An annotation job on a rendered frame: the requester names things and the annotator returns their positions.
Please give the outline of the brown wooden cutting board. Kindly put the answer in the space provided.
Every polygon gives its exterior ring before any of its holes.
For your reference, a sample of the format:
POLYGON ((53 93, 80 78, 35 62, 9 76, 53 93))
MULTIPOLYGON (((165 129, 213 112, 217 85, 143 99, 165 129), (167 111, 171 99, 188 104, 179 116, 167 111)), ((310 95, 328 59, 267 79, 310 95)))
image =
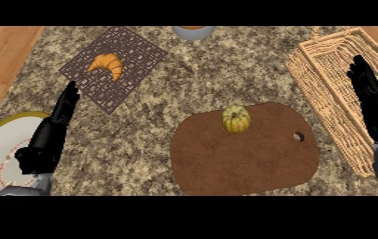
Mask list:
POLYGON ((301 114, 286 105, 248 107, 241 134, 221 126, 221 113, 188 117, 171 139, 171 168, 190 195, 247 195, 304 184, 319 165, 319 148, 301 114))

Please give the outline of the tan wicker basket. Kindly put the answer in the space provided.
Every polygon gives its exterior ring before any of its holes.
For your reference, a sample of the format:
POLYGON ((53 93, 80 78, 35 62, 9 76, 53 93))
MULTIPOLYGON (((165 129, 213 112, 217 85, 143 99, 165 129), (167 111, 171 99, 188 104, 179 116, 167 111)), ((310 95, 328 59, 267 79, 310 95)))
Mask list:
POLYGON ((317 31, 314 27, 313 38, 298 44, 286 68, 354 173, 369 177, 374 140, 347 71, 353 57, 362 55, 378 77, 378 43, 360 27, 322 37, 317 31))

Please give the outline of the purple woven placemat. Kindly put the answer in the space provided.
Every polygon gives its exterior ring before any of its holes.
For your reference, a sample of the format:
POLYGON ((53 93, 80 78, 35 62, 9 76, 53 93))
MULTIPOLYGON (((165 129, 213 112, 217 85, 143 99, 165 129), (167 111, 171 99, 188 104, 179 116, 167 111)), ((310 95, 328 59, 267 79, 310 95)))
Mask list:
POLYGON ((114 26, 59 69, 77 88, 111 114, 167 52, 127 27, 114 26))

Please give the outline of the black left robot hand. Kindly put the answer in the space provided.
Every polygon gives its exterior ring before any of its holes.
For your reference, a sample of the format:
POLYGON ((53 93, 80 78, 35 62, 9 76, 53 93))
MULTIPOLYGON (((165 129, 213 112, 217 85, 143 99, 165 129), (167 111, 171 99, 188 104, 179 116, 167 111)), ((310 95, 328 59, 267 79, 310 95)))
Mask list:
POLYGON ((19 148, 15 153, 24 175, 55 172, 78 99, 78 89, 71 81, 59 96, 52 115, 37 127, 28 146, 19 148))

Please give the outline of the orange croissant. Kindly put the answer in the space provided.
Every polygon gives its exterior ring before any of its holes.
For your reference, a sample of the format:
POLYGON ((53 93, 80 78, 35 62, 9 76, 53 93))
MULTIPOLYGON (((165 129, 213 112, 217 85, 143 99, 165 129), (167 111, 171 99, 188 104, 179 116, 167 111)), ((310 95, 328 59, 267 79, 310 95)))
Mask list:
POLYGON ((112 80, 117 81, 123 73, 123 61, 112 53, 100 54, 94 57, 94 61, 89 67, 89 70, 108 69, 112 74, 112 80))

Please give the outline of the grey bowl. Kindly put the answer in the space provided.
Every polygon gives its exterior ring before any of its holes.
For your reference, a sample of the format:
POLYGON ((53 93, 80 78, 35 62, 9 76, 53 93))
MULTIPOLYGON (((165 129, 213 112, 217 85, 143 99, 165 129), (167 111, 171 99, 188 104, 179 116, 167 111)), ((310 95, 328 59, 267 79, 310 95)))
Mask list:
POLYGON ((205 26, 199 29, 185 29, 180 26, 173 26, 171 29, 182 39, 196 41, 205 39, 213 34, 216 27, 205 26))

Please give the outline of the yellow-green squash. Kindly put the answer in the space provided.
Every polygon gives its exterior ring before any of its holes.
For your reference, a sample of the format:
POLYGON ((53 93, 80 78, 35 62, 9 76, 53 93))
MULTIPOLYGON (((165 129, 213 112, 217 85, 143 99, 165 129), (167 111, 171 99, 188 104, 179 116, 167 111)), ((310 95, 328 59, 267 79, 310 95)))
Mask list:
POLYGON ((251 116, 244 106, 233 105, 221 112, 221 124, 232 134, 244 133, 251 125, 251 116))

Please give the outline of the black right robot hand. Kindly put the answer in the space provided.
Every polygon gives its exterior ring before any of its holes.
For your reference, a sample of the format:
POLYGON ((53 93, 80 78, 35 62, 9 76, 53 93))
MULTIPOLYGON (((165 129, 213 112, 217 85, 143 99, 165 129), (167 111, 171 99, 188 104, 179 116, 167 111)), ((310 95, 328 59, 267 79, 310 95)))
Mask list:
POLYGON ((360 102, 366 130, 372 140, 378 142, 378 78, 360 55, 353 57, 347 77, 360 102))

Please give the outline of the white plate with yellow rim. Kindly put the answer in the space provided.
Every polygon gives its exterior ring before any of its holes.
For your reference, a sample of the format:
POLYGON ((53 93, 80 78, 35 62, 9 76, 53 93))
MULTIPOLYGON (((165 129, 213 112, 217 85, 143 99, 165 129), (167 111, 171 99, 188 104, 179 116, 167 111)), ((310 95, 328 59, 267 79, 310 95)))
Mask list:
POLYGON ((43 112, 21 112, 0 121, 0 190, 9 186, 30 186, 32 175, 24 175, 15 158, 16 151, 27 147, 47 117, 43 112))

